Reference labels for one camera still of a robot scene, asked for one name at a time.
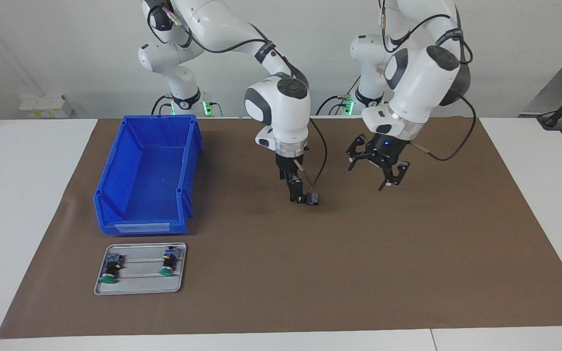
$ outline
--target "white wall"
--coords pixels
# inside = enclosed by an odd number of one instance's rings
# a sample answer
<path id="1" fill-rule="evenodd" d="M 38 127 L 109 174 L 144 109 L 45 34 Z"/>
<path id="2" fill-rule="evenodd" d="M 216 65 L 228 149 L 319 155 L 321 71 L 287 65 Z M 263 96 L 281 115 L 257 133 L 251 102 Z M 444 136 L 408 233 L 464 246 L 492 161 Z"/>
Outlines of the white wall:
<path id="1" fill-rule="evenodd" d="M 345 93 L 359 74 L 348 47 L 378 32 L 376 0 L 226 0 L 306 73 L 312 104 Z M 475 52 L 468 97 L 481 116 L 515 117 L 562 67 L 562 1 L 459 0 Z M 80 117 L 145 114 L 168 91 L 143 70 L 137 49 L 154 38 L 138 0 L 0 2 L 0 39 L 43 93 L 67 95 Z M 243 54 L 188 62 L 225 114 L 244 116 L 243 92 L 266 72 Z M 18 118 L 20 93 L 34 90 L 0 59 L 0 118 Z M 468 114 L 464 105 L 437 115 Z"/>

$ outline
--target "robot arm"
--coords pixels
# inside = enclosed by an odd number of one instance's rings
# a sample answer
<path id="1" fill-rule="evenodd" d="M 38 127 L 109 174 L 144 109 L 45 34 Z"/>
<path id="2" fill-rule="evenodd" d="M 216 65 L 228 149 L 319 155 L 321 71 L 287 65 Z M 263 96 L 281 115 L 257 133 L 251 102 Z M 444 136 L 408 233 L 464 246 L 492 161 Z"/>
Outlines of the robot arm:
<path id="1" fill-rule="evenodd" d="M 160 19 L 153 22 L 154 32 L 158 33 L 159 24 L 163 29 L 161 32 L 165 34 L 158 34 L 160 40 L 165 38 L 166 42 L 189 44 L 177 44 L 174 46 L 177 50 L 196 46 L 210 53 L 246 53 L 253 56 L 271 74 L 248 87 L 245 93 L 248 115 L 265 125 L 257 135 L 256 143 L 275 151 L 280 178 L 286 181 L 290 201 L 317 205 L 318 194 L 304 194 L 303 182 L 298 176 L 307 144 L 311 109 L 305 75 L 292 66 L 259 29 L 239 18 L 222 0 L 143 0 L 145 2 L 162 2 L 161 8 L 173 26 L 166 24 L 162 27 L 165 20 L 162 20 L 162 14 L 158 14 Z M 192 49 L 187 57 L 194 58 L 198 56 L 197 53 L 197 49 Z M 167 66 L 174 69 L 176 62 L 174 60 L 173 64 Z M 182 74 L 181 69 L 179 67 L 178 73 L 173 74 L 176 76 L 176 84 L 171 84 L 172 91 L 178 90 L 173 89 L 173 85 L 181 86 L 186 82 L 189 72 L 183 71 Z M 194 91 L 194 85 L 195 82 L 189 84 L 190 93 Z"/>
<path id="2" fill-rule="evenodd" d="M 149 72 L 166 78 L 172 106 L 184 114 L 209 114 L 205 92 L 199 88 L 194 73 L 182 63 L 203 53 L 188 34 L 176 26 L 163 8 L 172 9 L 168 0 L 142 0 L 142 13 L 160 44 L 145 44 L 138 49 L 138 60 Z"/>
<path id="3" fill-rule="evenodd" d="M 359 36 L 351 54 L 361 67 L 355 91 L 371 140 L 355 138 L 347 153 L 352 170 L 367 159 L 383 170 L 384 186 L 399 185 L 410 166 L 399 161 L 404 147 L 418 135 L 431 111 L 455 102 L 469 87 L 469 70 L 462 64 L 462 30 L 457 10 L 449 0 L 386 0 L 382 36 Z M 410 30 L 410 24 L 418 23 Z M 424 26 L 435 44 L 419 46 L 411 34 Z M 394 97 L 381 103 L 386 88 Z"/>

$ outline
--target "white table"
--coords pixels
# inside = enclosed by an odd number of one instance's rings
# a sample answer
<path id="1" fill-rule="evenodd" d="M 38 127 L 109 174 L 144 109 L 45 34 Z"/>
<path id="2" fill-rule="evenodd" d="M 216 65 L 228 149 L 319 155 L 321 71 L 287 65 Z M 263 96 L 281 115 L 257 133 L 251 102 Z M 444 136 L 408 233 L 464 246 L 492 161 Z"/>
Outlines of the white table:
<path id="1" fill-rule="evenodd" d="M 0 325 L 51 222 L 96 120 L 0 120 Z M 562 259 L 562 135 L 534 119 L 484 118 L 515 182 Z M 562 350 L 562 327 L 340 331 L 0 340 L 0 350 Z"/>

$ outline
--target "green cap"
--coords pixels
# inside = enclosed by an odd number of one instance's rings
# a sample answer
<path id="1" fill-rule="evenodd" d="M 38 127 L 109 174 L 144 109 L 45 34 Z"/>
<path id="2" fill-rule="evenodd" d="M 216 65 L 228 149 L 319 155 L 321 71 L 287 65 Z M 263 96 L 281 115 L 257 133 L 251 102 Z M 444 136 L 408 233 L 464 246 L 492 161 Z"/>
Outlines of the green cap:
<path id="1" fill-rule="evenodd" d="M 110 277 L 109 275 L 104 275 L 103 277 L 99 278 L 99 282 L 102 282 L 103 284 L 114 284 L 116 283 L 116 280 L 114 280 L 114 278 Z"/>
<path id="2" fill-rule="evenodd" d="M 170 277 L 172 275 L 172 270 L 168 268 L 160 269 L 160 274 L 165 275 L 166 277 Z"/>

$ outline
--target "blue container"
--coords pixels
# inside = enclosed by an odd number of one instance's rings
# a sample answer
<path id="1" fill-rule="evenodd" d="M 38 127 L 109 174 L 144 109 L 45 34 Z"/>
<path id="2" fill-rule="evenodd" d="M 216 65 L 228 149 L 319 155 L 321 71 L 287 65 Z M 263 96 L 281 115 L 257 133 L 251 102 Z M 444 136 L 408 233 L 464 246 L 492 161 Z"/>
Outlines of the blue container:
<path id="1" fill-rule="evenodd" d="M 103 233 L 187 233 L 201 150 L 193 115 L 125 116 L 94 196 Z"/>

